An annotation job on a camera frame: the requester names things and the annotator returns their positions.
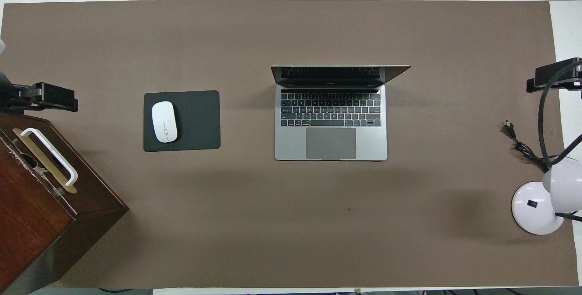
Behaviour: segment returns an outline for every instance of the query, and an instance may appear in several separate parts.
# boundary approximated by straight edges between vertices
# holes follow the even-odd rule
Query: keyboard key
[[[343,120],[312,120],[311,125],[343,127]]]

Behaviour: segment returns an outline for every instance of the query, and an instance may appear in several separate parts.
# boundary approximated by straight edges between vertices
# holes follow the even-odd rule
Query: mouse pad
[[[151,108],[157,102],[172,102],[178,137],[159,142],[154,133]],[[147,93],[144,95],[144,150],[213,150],[220,148],[220,95],[216,90]]]

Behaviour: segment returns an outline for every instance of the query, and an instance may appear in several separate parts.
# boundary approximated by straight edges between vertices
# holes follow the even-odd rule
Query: white handle
[[[35,134],[38,137],[38,139],[40,139],[44,146],[46,146],[46,148],[50,150],[52,155],[54,155],[56,159],[60,162],[60,164],[62,164],[65,167],[65,169],[67,169],[67,171],[70,173],[71,177],[69,181],[65,183],[65,185],[66,186],[73,185],[75,181],[77,181],[78,177],[77,171],[73,168],[73,166],[71,166],[71,164],[62,156],[62,154],[60,154],[60,152],[54,146],[52,146],[50,141],[46,139],[46,137],[41,133],[40,130],[35,128],[27,128],[20,135],[22,137],[28,137],[28,135],[30,135],[31,133]]]

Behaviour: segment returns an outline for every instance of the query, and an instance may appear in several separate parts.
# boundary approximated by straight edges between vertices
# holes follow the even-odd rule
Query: wooden box
[[[58,280],[127,210],[49,121],[0,113],[2,295]]]

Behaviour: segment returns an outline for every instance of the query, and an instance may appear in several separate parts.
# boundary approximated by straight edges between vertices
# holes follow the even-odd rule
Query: lamp shade
[[[564,158],[544,174],[544,188],[550,193],[553,209],[569,213],[582,209],[582,164]]]

